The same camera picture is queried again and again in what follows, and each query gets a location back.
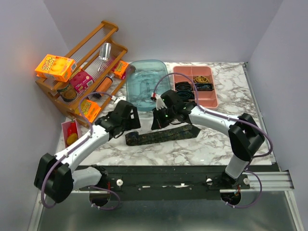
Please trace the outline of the dark patterned necktie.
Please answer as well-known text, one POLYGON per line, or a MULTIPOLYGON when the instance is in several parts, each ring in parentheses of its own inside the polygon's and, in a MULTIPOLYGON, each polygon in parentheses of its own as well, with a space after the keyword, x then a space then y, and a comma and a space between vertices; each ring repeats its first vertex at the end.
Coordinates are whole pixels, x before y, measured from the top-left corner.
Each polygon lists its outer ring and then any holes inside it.
POLYGON ((193 139, 199 135, 200 131, 198 127, 189 124, 145 134, 139 134, 137 131, 134 131, 125 135, 125 141, 127 146, 141 146, 167 141, 193 139))

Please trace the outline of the teal transparent plastic tray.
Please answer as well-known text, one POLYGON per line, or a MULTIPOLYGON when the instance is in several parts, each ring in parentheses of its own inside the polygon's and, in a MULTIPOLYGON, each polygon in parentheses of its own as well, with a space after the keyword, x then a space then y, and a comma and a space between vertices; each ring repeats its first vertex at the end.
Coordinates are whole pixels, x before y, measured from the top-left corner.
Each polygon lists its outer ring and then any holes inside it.
POLYGON ((140 112, 150 112, 155 107, 151 95, 158 81, 159 95, 171 89, 166 65, 160 60, 141 60, 128 65, 126 69, 126 99, 140 112))

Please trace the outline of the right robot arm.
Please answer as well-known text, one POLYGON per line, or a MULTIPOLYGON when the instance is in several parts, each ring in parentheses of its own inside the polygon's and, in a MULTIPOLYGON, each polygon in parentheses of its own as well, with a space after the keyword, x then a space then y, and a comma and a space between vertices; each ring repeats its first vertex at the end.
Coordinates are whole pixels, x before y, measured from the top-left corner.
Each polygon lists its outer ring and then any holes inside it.
POLYGON ((259 150, 265 136, 251 115, 232 116, 206 109, 196 102, 184 102, 173 90, 162 95, 152 93, 155 102, 152 130, 162 129, 174 120, 200 125, 229 137, 233 156, 221 174, 222 185, 228 189, 239 183, 239 177, 259 150))

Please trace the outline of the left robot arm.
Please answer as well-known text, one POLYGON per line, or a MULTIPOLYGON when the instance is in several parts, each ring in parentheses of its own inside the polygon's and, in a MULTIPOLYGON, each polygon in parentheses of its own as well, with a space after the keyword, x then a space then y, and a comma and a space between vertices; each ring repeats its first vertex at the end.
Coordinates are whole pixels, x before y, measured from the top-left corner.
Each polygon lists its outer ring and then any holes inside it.
POLYGON ((39 160, 34 185, 40 189, 41 201, 45 196, 55 203, 63 202, 74 189, 92 186, 102 190, 106 177, 95 167, 78 170, 79 164, 101 145, 117 138, 125 131, 140 128, 137 107, 120 100, 113 111, 99 117, 90 130, 64 150, 39 160))

